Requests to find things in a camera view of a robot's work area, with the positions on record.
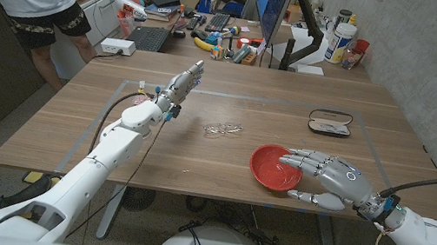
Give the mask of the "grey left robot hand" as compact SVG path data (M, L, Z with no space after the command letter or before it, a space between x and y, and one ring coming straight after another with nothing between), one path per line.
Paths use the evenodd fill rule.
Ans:
M165 88L154 99L154 103L163 114L170 111L173 106L184 101L187 94L201 82L203 74L203 60L196 62L188 70L173 76Z

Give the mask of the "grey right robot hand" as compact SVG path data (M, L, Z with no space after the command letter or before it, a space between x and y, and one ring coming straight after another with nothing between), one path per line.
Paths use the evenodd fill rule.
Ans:
M378 195L371 182L350 162L339 156L330 156L315 150L289 149L289 155L279 158L307 175L315 176L328 192L319 195L289 190L288 196L313 203L320 208L340 211L345 208L344 201L355 207L368 207L376 204Z

